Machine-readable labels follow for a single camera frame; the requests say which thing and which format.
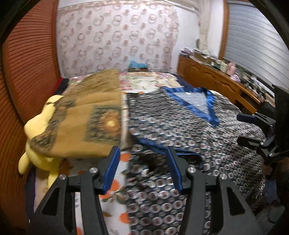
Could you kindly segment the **floral pink quilt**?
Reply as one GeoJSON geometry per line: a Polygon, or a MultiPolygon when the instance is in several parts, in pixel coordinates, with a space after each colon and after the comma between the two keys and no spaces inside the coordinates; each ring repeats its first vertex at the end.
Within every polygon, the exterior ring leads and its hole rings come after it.
{"type": "Polygon", "coordinates": [[[163,72],[121,72],[119,86],[123,94],[150,93],[161,87],[181,88],[175,75],[163,72]]]}

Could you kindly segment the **pink bottle on sideboard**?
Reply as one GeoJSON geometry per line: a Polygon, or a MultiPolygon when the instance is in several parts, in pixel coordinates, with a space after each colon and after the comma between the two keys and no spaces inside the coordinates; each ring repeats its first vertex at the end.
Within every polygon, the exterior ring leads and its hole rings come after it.
{"type": "Polygon", "coordinates": [[[229,76],[233,76],[236,73],[236,63],[230,62],[227,67],[227,72],[229,76]]]}

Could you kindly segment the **folded brown sunflower blanket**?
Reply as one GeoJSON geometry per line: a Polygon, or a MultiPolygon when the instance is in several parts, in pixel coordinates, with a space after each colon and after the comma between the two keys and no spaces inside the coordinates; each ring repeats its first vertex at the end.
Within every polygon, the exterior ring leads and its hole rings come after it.
{"type": "Polygon", "coordinates": [[[120,145],[122,91],[118,70],[86,77],[55,105],[49,122],[52,157],[102,158],[120,145]]]}

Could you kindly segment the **wooden louvered wardrobe door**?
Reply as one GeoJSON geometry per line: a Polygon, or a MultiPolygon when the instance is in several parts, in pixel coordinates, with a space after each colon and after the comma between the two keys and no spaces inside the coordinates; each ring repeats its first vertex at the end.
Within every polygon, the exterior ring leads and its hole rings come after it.
{"type": "Polygon", "coordinates": [[[1,228],[23,230],[23,127],[61,81],[56,55],[58,1],[1,1],[1,228]]]}

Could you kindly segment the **navy patterned satin garment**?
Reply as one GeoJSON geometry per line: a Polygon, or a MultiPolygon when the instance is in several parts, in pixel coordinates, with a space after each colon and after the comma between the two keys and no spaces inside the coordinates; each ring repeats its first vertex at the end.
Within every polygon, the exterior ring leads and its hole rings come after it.
{"type": "Polygon", "coordinates": [[[165,152],[176,153],[211,176],[225,174],[254,213],[264,204],[262,159],[237,143],[264,139],[259,127],[240,122],[228,98],[206,89],[160,88],[127,95],[128,129],[134,145],[126,174],[126,205],[132,234],[177,234],[187,197],[174,188],[165,152]]]}

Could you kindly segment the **yellow plush toy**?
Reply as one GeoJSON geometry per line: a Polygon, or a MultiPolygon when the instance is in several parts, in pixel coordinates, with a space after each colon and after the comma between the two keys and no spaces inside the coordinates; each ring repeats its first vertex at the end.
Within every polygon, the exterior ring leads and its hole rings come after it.
{"type": "Polygon", "coordinates": [[[48,172],[48,187],[58,177],[60,157],[52,157],[50,149],[53,144],[53,136],[50,133],[49,122],[56,110],[56,103],[62,95],[53,95],[46,102],[40,114],[30,119],[24,126],[27,136],[25,152],[18,163],[18,172],[23,175],[30,164],[48,172]]]}

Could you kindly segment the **beige folded cloth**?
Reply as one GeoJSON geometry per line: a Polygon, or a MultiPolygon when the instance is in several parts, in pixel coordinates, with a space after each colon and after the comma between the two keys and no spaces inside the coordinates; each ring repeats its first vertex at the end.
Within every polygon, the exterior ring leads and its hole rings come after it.
{"type": "Polygon", "coordinates": [[[129,132],[129,110],[127,105],[127,95],[122,93],[122,112],[121,112],[121,137],[120,137],[120,149],[125,150],[133,146],[133,140],[129,132]]]}

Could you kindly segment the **blue item on box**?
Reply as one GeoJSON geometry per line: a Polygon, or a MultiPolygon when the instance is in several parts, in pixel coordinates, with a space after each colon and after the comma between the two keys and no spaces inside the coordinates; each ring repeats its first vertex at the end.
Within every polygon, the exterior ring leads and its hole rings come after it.
{"type": "Polygon", "coordinates": [[[136,61],[131,61],[128,66],[128,72],[147,72],[148,67],[144,63],[138,63],[136,61]]]}

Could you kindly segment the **sheer circle pattern curtain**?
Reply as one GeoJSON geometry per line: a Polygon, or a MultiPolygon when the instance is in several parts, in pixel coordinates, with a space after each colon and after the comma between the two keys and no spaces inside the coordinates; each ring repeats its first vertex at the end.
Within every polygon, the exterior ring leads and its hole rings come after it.
{"type": "Polygon", "coordinates": [[[96,1],[62,7],[57,11],[60,72],[70,78],[126,71],[132,61],[170,72],[178,33],[178,14],[166,3],[96,1]]]}

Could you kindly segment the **wooden sideboard cabinet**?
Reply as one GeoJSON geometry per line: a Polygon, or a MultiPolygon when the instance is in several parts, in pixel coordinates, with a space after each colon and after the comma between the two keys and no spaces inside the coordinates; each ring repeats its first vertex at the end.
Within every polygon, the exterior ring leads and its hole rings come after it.
{"type": "Polygon", "coordinates": [[[214,70],[191,58],[179,55],[177,73],[193,87],[207,88],[227,97],[244,114],[259,112],[271,118],[274,117],[275,108],[269,102],[261,101],[245,85],[233,81],[221,71],[214,70]]]}

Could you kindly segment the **orange print bed sheet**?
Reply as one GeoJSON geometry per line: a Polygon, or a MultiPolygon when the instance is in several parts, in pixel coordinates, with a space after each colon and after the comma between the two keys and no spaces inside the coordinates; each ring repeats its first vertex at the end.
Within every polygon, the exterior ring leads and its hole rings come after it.
{"type": "MultiPolygon", "coordinates": [[[[124,176],[122,170],[127,168],[127,161],[124,153],[120,152],[120,162],[113,179],[111,188],[105,195],[100,195],[100,205],[105,220],[108,234],[130,234],[128,213],[125,207],[124,176]]],[[[80,207],[80,193],[75,194],[76,200],[76,234],[85,234],[82,223],[82,213],[80,207]]]]}

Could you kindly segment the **grey window roller blind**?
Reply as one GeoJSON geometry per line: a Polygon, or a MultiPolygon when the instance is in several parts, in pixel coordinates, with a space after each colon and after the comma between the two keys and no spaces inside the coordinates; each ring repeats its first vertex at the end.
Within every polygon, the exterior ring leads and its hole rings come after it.
{"type": "Polygon", "coordinates": [[[288,89],[288,48],[269,20],[251,3],[228,1],[224,58],[268,85],[288,89]]]}

